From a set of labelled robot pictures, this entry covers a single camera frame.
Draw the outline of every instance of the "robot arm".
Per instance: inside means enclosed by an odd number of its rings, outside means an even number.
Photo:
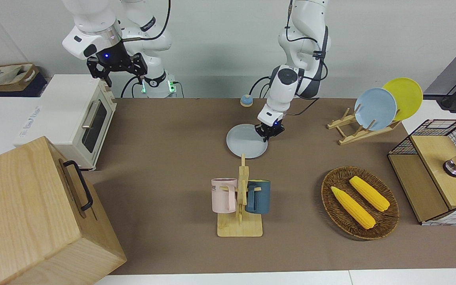
[[[62,1],[75,21],[63,46],[77,58],[87,59],[87,67],[94,78],[103,79],[111,86],[108,74],[126,71],[137,76],[141,84],[148,81],[149,87],[156,89],[159,81],[169,79],[154,51],[168,50],[171,37],[156,23],[156,18],[147,13],[145,0],[121,0],[125,15],[136,25],[124,30],[119,27],[108,0]]]
[[[147,73],[141,54],[128,55],[122,31],[108,0],[62,0],[74,15],[75,27],[63,40],[63,47],[79,59],[87,59],[94,78],[112,86],[110,72],[126,71],[138,78]]]
[[[258,114],[261,124],[255,126],[264,141],[284,131],[282,119],[295,95],[311,99],[318,93],[330,43],[324,20],[327,5],[328,0],[296,0],[293,7],[293,0],[290,1],[288,23],[291,16],[294,26],[285,27],[279,35],[286,65],[274,69],[270,95]]]

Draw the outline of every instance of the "mug rack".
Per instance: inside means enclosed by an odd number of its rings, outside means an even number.
[[[373,120],[369,126],[367,128],[364,128],[363,126],[359,125],[358,129],[352,134],[352,135],[346,135],[340,127],[342,126],[346,126],[346,125],[350,125],[350,124],[353,124],[353,123],[356,123],[358,124],[356,118],[355,118],[355,114],[356,112],[358,112],[358,110],[360,109],[360,107],[362,106],[362,104],[359,104],[357,106],[357,108],[355,109],[355,111],[353,112],[353,114],[351,115],[348,115],[350,109],[347,108],[346,109],[346,112],[344,112],[344,115],[338,119],[338,120],[332,120],[332,122],[330,124],[327,124],[326,127],[330,130],[330,129],[333,129],[335,128],[339,133],[340,135],[342,136],[342,139],[340,139],[338,141],[339,145],[344,145],[344,144],[349,144],[349,143],[353,143],[355,141],[360,141],[362,139],[367,139],[367,137],[373,137],[375,135],[380,135],[382,133],[386,133],[386,132],[389,132],[389,131],[392,131],[393,129],[395,129],[401,121],[393,121],[389,126],[387,126],[386,128],[383,128],[381,130],[377,130],[377,131],[371,131],[371,127],[375,124],[376,120]]]
[[[249,166],[246,166],[246,154],[242,154],[239,166],[237,193],[237,207],[234,213],[217,214],[217,235],[226,237],[259,237],[263,235],[261,214],[248,213],[244,209],[247,205],[247,183],[249,181]]]

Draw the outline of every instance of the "pink mug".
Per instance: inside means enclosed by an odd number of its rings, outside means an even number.
[[[212,188],[212,211],[214,213],[233,213],[237,206],[235,199],[235,178],[214,178],[210,181]]]

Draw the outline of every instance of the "yellow plate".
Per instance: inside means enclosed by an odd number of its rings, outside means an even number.
[[[411,117],[422,105],[422,88],[413,79],[404,77],[392,79],[383,86],[383,89],[390,92],[397,102],[397,109],[400,111],[395,116],[395,121]]]

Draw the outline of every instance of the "corn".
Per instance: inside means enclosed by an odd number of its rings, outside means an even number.
[[[350,179],[350,184],[378,211],[383,212],[390,207],[390,202],[362,178],[355,176]]]
[[[376,220],[360,206],[348,193],[332,186],[333,195],[340,202],[342,207],[366,230],[372,229]]]

